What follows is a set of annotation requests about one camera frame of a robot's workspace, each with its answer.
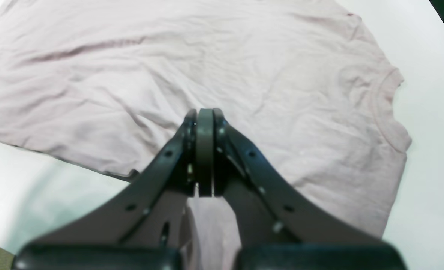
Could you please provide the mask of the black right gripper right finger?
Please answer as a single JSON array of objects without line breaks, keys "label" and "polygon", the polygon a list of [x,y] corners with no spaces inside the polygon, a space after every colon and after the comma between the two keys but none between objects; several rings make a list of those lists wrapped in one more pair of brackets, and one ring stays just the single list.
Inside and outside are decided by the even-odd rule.
[{"label": "black right gripper right finger", "polygon": [[399,252],[297,192],[221,109],[214,119],[214,189],[236,215],[234,270],[405,270]]}]

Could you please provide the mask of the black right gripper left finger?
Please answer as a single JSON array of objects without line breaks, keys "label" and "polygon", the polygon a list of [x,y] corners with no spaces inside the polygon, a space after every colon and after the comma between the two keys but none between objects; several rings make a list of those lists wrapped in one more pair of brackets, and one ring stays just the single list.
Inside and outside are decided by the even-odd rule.
[{"label": "black right gripper left finger", "polygon": [[194,194],[197,111],[145,170],[91,213],[29,242],[13,270],[185,270],[180,226]]}]

